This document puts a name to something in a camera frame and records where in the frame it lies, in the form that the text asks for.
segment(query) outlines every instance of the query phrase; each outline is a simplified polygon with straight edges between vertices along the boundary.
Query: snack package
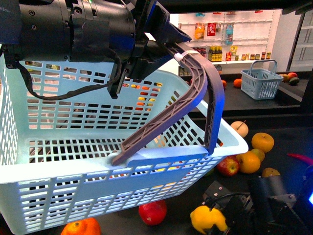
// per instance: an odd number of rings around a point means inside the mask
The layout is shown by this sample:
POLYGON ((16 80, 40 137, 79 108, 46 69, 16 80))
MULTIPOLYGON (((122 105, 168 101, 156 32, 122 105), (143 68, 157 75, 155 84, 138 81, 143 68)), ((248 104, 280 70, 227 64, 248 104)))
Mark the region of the snack package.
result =
POLYGON ((205 33, 205 25, 204 23, 196 23, 196 28, 195 28, 195 39, 203 39, 204 38, 204 33, 205 33))
POLYGON ((233 45, 234 24, 228 23, 226 25, 226 45, 233 45))
POLYGON ((216 23, 208 23, 207 24, 207 36, 215 36, 216 32, 216 23))
POLYGON ((230 47, 230 52, 232 55, 237 55, 237 49, 238 49, 238 46, 231 46, 230 47))
POLYGON ((197 13, 196 13, 196 17, 198 17, 198 16, 205 16, 205 13, 203 13, 203 12, 197 12, 197 13))
POLYGON ((221 23, 216 23, 215 32, 219 33, 221 31, 221 27, 222 27, 221 23))

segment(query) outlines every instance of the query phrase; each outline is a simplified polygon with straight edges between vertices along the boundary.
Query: red object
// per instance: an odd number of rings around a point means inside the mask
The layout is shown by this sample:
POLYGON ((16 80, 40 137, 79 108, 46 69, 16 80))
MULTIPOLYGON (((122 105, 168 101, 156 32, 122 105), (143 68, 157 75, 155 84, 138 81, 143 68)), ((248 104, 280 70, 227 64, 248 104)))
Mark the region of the red object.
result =
POLYGON ((226 53, 226 61, 231 61, 231 52, 226 53))
POLYGON ((223 176, 233 176, 239 171, 239 161, 236 159, 235 155, 227 156, 216 165, 216 169, 223 176))
POLYGON ((164 200, 151 202, 139 206, 139 215, 147 225, 154 226, 160 224, 167 213, 167 207, 164 200))
POLYGON ((207 36, 215 36, 216 32, 216 23, 207 24, 207 36))
POLYGON ((304 155, 301 155, 301 154, 296 154, 296 153, 287 153, 287 155, 289 157, 293 157, 293 158, 296 158, 296 159, 298 159, 300 161, 303 161, 306 164, 313 165, 313 159, 309 158, 307 156, 304 156, 304 155))

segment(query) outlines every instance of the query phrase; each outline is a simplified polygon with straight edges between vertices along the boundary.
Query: shopping basket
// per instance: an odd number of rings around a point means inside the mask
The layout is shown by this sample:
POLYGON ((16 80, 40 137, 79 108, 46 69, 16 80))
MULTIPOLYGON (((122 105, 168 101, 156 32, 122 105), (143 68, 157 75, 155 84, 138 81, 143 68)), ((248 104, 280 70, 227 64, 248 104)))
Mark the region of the shopping basket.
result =
POLYGON ((268 61, 273 61, 275 63, 272 71, 252 69, 254 64, 264 62, 262 60, 253 62, 250 69, 241 71, 241 90, 253 99, 260 100, 275 98, 278 86, 283 80, 282 76, 276 74, 277 62, 275 60, 266 60, 266 62, 268 61))
MULTIPOLYGON (((188 90, 180 77, 157 70, 143 81, 125 80, 118 99, 102 89, 44 101, 31 96, 19 71, 6 69, 0 59, 0 212, 14 234, 179 195, 224 156, 247 151, 246 142, 221 120, 223 146, 217 144, 208 156, 204 131, 184 116, 125 163, 112 166, 110 156, 121 142, 188 90)), ((34 77, 34 90, 45 95, 64 94, 77 83, 103 84, 112 71, 110 63, 26 67, 45 75, 34 77)), ((197 107, 206 115, 204 101, 197 107)))

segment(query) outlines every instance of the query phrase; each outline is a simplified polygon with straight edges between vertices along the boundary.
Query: lemon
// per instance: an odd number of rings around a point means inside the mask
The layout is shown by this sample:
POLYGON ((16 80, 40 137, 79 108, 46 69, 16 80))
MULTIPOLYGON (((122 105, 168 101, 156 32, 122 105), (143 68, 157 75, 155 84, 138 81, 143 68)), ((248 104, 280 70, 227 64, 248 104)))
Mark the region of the lemon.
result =
POLYGON ((206 234, 205 229, 211 229, 213 225, 216 225, 220 231, 227 229, 226 218, 216 208, 210 211, 207 206, 199 206, 193 212, 190 213, 192 226, 202 234, 206 234))

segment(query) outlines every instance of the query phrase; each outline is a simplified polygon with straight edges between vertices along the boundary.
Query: basket handle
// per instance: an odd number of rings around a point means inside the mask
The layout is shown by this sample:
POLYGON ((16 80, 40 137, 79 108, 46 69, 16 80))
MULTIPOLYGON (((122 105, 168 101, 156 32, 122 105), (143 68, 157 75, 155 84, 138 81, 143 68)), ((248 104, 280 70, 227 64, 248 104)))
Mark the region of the basket handle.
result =
POLYGON ((277 61, 276 60, 266 60, 266 61, 263 61, 263 60, 257 60, 257 61, 254 61, 252 63, 252 65, 250 66, 250 69, 248 71, 248 74, 251 74, 251 71, 252 71, 252 67, 254 64, 258 63, 258 62, 274 62, 274 67, 272 68, 272 71, 270 73, 276 73, 276 69, 277 69, 277 61))

